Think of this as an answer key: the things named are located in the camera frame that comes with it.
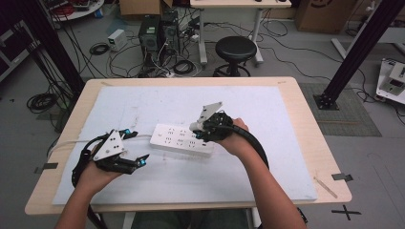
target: black pole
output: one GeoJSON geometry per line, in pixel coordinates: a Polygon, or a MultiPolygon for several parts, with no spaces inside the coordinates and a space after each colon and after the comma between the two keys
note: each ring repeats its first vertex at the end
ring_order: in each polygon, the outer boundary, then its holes
{"type": "Polygon", "coordinates": [[[349,54],[321,95],[316,95],[319,109],[330,109],[361,63],[405,6],[405,0],[383,0],[359,35],[349,54]]]}
{"type": "Polygon", "coordinates": [[[53,30],[42,5],[41,0],[14,0],[12,1],[16,10],[30,29],[33,36],[39,40],[45,48],[55,66],[59,69],[69,88],[74,93],[73,100],[78,100],[84,88],[84,81],[81,79],[74,63],[66,52],[62,43],[53,30]]]}

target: white paper sheet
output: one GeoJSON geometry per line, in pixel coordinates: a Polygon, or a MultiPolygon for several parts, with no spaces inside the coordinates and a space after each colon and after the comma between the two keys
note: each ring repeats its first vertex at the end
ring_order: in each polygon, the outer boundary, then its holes
{"type": "MultiPolygon", "coordinates": [[[[317,199],[283,99],[276,87],[104,87],[80,134],[93,139],[112,129],[151,135],[158,123],[195,122],[203,105],[222,101],[231,117],[241,117],[262,143],[270,171],[293,200],[317,199]]],[[[65,204],[73,191],[72,170],[85,144],[77,143],[53,204],[65,204]]],[[[220,145],[210,158],[152,149],[148,137],[124,141],[134,156],[150,154],[147,165],[123,175],[98,193],[92,203],[190,203],[253,201],[238,158],[220,145]]]]}

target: stool seat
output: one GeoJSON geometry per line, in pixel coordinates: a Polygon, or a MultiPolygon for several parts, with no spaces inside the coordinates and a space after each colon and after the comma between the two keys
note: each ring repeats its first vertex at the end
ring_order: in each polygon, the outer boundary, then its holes
{"type": "Polygon", "coordinates": [[[228,36],[217,42],[215,51],[226,62],[241,63],[253,57],[257,49],[254,42],[245,37],[228,36]]]}

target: gray carpet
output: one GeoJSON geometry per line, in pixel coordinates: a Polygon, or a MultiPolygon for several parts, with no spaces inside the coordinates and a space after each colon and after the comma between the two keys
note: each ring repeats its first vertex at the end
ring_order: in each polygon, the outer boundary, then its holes
{"type": "Polygon", "coordinates": [[[381,136],[361,101],[350,89],[343,90],[339,95],[336,101],[338,111],[319,110],[313,95],[321,94],[327,86],[327,84],[300,84],[323,135],[381,136]]]}

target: power strip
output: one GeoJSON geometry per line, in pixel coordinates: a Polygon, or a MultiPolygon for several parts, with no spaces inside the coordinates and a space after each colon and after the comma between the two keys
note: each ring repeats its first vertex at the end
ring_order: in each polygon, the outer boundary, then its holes
{"type": "Polygon", "coordinates": [[[158,124],[150,141],[155,149],[188,154],[192,156],[211,156],[213,142],[203,142],[185,127],[158,124]]]}

